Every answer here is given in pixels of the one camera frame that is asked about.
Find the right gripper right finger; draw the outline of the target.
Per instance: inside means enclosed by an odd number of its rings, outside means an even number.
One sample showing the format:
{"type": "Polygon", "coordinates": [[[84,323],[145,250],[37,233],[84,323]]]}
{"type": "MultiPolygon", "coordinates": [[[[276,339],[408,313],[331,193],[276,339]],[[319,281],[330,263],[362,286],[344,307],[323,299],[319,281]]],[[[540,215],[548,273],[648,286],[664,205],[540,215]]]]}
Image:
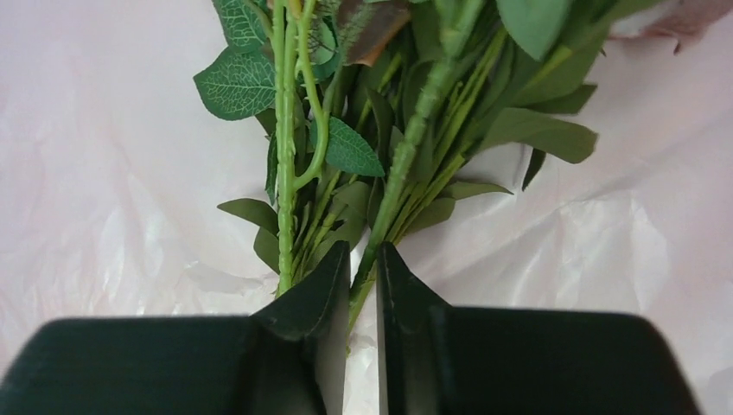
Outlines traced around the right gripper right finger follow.
{"type": "Polygon", "coordinates": [[[450,304],[379,248],[383,414],[698,414],[661,333],[619,313],[450,304]]]}

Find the pink flower bunch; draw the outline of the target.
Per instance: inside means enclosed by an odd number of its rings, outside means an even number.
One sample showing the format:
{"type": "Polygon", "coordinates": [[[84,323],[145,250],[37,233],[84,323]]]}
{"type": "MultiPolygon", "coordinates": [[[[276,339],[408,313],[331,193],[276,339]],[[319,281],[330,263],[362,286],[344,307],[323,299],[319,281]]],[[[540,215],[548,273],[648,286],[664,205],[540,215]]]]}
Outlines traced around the pink flower bunch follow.
{"type": "Polygon", "coordinates": [[[667,38],[677,51],[729,1],[217,1],[226,47],[194,84],[226,121],[255,118],[269,145],[265,200],[220,210],[256,225],[254,250],[301,283],[336,244],[367,245],[350,288],[355,322],[383,242],[446,221],[502,186],[458,171],[504,144],[577,164],[597,134],[570,121],[596,91],[608,40],[667,38]]]}

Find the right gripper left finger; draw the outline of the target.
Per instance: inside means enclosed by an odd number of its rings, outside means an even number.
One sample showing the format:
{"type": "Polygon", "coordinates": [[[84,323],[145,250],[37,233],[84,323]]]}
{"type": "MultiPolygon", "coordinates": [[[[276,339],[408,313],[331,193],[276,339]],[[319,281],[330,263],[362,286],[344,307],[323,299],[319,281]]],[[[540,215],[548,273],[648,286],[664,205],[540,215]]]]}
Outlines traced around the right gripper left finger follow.
{"type": "Polygon", "coordinates": [[[1,383],[4,414],[339,414],[350,251],[251,315],[61,319],[1,383]]]}

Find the purple pink wrapping paper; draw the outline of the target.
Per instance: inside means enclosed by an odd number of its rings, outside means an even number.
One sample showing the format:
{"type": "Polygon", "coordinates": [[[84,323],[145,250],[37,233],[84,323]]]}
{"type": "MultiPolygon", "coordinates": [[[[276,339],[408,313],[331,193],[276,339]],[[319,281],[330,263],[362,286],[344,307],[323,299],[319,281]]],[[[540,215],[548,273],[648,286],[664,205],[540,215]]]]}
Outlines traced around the purple pink wrapping paper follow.
{"type": "MultiPolygon", "coordinates": [[[[211,116],[192,78],[224,45],[208,1],[1,4],[1,363],[63,316],[253,312],[277,279],[252,224],[256,121],[211,116]]],[[[732,411],[732,21],[673,43],[613,42],[572,165],[483,153],[503,195],[459,201],[405,239],[452,303],[619,310],[653,321],[707,414],[732,411]]]]}

